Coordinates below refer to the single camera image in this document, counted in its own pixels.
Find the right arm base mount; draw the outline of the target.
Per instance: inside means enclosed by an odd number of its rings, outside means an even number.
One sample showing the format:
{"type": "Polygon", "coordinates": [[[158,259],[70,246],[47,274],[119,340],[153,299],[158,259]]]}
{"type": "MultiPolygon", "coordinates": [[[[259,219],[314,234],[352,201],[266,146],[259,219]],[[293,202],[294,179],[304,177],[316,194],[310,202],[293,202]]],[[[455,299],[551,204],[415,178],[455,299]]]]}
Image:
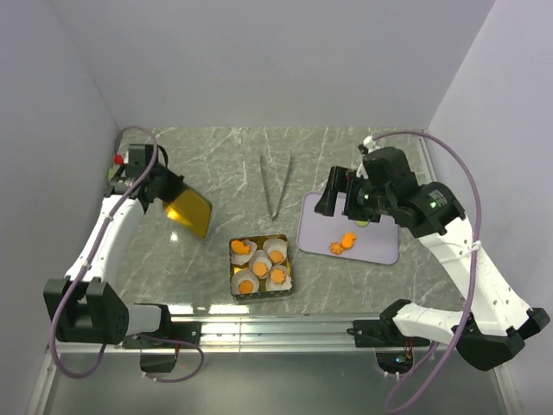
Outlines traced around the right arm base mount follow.
{"type": "Polygon", "coordinates": [[[413,341],[381,320],[355,320],[346,332],[356,348],[374,348],[378,368],[384,374],[402,376],[414,364],[413,341]]]}

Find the gold tin lid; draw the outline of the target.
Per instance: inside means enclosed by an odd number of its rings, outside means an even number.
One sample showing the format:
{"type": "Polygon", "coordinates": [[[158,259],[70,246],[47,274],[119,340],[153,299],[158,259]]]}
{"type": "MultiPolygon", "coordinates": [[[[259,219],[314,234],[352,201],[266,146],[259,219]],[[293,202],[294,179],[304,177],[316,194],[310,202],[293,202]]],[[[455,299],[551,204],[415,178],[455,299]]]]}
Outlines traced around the gold tin lid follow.
{"type": "Polygon", "coordinates": [[[162,205],[168,219],[187,228],[199,239],[207,236],[213,205],[194,188],[185,185],[162,205]]]}

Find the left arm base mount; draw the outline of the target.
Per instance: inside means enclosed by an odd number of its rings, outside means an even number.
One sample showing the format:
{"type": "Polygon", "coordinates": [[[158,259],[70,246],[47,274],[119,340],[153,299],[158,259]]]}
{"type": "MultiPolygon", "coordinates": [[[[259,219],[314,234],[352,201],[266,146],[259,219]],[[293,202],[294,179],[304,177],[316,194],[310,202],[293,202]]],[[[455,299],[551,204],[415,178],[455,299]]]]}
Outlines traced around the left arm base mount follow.
{"type": "Polygon", "coordinates": [[[197,321],[171,322],[155,332],[126,336],[122,347],[140,351],[139,366],[144,373],[170,374],[181,351],[199,351],[201,331],[197,321]]]}

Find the flower shaped cookie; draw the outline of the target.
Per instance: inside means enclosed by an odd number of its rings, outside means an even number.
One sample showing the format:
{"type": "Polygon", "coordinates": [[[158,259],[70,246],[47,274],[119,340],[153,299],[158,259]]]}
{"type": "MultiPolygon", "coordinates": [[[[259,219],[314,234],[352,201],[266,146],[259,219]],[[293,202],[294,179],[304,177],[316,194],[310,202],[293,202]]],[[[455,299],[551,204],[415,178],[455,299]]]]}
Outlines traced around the flower shaped cookie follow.
{"type": "Polygon", "coordinates": [[[284,269],[274,267],[270,272],[270,280],[274,284],[283,284],[286,280],[287,274],[284,269]]]}

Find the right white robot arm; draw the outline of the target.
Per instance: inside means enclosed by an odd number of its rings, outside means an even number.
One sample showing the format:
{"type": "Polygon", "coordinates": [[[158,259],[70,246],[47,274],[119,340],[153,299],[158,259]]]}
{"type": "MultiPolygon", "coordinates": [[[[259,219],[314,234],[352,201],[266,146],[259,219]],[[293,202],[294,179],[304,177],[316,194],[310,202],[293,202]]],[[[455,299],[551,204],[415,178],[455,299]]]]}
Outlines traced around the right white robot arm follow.
{"type": "Polygon", "coordinates": [[[550,316],[531,307],[506,282],[474,237],[473,227],[453,192],[443,183],[421,184],[404,152],[394,147],[365,151],[362,171],[333,166],[315,212],[332,216],[339,195],[349,220],[377,223],[391,217],[442,265],[469,305],[468,313],[438,310],[399,299],[375,323],[356,321],[349,329],[357,346],[398,347],[417,343],[455,345],[481,371],[511,360],[526,339],[542,331],[550,316]]]}

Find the metal tongs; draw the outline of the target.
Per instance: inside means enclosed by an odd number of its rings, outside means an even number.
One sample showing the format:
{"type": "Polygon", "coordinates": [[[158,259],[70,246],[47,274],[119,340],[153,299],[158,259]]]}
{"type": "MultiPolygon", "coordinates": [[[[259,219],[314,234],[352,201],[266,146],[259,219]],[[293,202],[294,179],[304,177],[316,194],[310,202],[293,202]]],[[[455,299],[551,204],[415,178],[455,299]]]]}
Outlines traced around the metal tongs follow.
{"type": "Polygon", "coordinates": [[[283,179],[279,178],[278,173],[269,176],[269,167],[264,154],[259,155],[258,161],[267,213],[269,219],[275,221],[281,212],[284,197],[289,189],[293,157],[291,154],[288,155],[283,179]]]}

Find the green christmas cookie tin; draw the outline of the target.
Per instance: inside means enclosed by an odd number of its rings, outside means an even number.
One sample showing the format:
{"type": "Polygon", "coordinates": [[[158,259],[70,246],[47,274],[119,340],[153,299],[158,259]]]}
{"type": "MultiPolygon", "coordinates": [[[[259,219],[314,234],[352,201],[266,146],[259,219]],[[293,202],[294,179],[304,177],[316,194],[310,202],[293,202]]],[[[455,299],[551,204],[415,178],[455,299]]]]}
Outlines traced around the green christmas cookie tin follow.
{"type": "MultiPolygon", "coordinates": [[[[257,293],[252,293],[249,295],[240,295],[240,296],[234,296],[232,294],[232,297],[237,301],[250,301],[250,300],[261,300],[261,299],[268,299],[268,298],[275,298],[275,297],[284,297],[288,296],[293,291],[293,278],[292,278],[292,269],[291,269],[291,262],[289,258],[289,241],[288,238],[284,234],[273,234],[273,235],[264,235],[264,236],[250,236],[250,237],[243,237],[243,238],[236,238],[236,239],[249,239],[257,244],[257,250],[263,250],[263,244],[267,239],[271,238],[280,238],[284,239],[287,242],[287,258],[284,260],[284,262],[280,265],[285,266],[288,271],[289,275],[291,276],[292,281],[292,288],[290,290],[277,290],[277,291],[267,291],[265,287],[266,279],[260,280],[259,279],[259,290],[257,293]]],[[[247,262],[244,265],[233,265],[231,263],[231,255],[230,255],[230,242],[229,242],[229,258],[230,258],[230,291],[231,291],[231,279],[232,276],[243,269],[249,269],[249,262],[247,262]]]]}

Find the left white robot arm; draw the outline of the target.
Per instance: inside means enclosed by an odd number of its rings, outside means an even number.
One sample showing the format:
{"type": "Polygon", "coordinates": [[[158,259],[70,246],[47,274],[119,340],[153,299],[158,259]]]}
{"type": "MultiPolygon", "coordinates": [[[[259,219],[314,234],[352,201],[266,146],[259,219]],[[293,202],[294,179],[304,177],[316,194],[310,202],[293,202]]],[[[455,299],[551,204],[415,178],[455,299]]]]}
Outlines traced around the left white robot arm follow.
{"type": "Polygon", "coordinates": [[[149,205],[172,201],[185,187],[182,176],[169,170],[162,146],[129,147],[105,185],[99,217],[85,247],[63,278],[50,279],[44,287],[55,340],[115,345],[143,333],[156,348],[172,341],[174,326],[166,306],[126,304],[112,285],[149,205]]]}

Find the lilac plastic tray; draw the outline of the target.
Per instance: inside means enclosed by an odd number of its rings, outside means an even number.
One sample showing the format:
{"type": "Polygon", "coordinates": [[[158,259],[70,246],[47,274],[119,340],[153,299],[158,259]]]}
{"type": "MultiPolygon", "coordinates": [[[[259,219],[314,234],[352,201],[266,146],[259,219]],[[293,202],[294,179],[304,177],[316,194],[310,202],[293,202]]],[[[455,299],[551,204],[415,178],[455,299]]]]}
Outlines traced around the lilac plastic tray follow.
{"type": "Polygon", "coordinates": [[[382,265],[392,265],[397,261],[399,229],[391,217],[382,216],[380,222],[369,222],[362,227],[341,214],[345,205],[344,194],[338,195],[333,217],[315,212],[320,198],[321,193],[318,192],[308,192],[303,197],[296,239],[302,251],[382,265]],[[341,255],[332,254],[330,245],[341,242],[343,236],[350,232],[357,237],[353,247],[341,255]]]}

